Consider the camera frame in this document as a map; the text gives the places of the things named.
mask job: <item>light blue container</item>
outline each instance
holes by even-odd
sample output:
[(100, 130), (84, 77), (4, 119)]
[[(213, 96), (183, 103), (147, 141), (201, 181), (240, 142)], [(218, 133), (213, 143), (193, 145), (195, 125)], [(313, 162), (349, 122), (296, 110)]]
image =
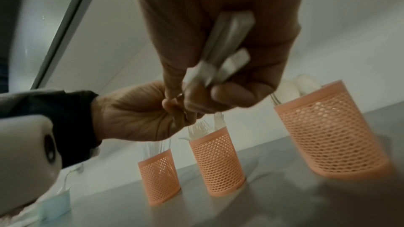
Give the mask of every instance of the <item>light blue container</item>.
[(38, 204), (38, 215), (41, 221), (49, 222), (71, 211), (70, 188), (47, 198)]

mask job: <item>right hand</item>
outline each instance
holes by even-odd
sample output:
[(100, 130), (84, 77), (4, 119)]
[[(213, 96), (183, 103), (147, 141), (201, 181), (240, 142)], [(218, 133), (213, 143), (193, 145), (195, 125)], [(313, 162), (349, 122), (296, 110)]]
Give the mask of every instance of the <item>right hand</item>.
[(195, 66), (206, 38), (221, 11), (252, 10), (256, 24), (242, 47), (250, 63), (228, 82), (204, 88), (194, 84), (184, 92), (186, 109), (214, 113), (250, 107), (277, 88), (289, 50), (299, 34), (301, 0), (139, 0), (151, 40), (163, 66), (165, 96), (182, 92), (186, 69)]

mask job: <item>left hand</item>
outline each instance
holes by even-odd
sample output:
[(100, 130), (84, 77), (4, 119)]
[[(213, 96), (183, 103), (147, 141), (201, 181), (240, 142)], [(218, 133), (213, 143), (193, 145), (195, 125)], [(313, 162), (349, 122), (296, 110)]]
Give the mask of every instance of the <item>left hand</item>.
[(99, 140), (160, 141), (202, 117), (184, 111), (176, 100), (165, 99), (163, 81), (98, 96), (91, 103), (91, 109), (94, 132)]

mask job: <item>orange mesh cup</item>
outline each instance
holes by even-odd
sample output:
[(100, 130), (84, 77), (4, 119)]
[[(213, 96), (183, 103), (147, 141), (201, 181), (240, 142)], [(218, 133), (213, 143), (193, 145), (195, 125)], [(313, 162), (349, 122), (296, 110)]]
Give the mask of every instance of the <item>orange mesh cup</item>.
[(210, 195), (227, 195), (244, 183), (245, 176), (227, 127), (189, 144)]
[(151, 206), (172, 198), (180, 189), (171, 149), (138, 163)]
[(319, 175), (361, 180), (391, 173), (390, 160), (342, 81), (275, 110), (308, 166)]

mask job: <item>metal surface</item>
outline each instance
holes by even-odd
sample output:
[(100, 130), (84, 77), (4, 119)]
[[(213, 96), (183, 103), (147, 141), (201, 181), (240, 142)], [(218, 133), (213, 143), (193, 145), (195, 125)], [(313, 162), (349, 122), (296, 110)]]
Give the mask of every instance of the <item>metal surface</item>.
[(148, 206), (139, 181), (74, 201), (71, 213), (48, 226), (404, 226), (402, 113), (404, 103), (365, 114), (398, 169), (393, 179), (321, 178), (285, 137), (238, 153), (247, 182), (231, 195), (210, 197), (192, 165), (178, 170), (182, 190), (161, 206)]
[(9, 55), (9, 90), (37, 87), (80, 0), (21, 0)]

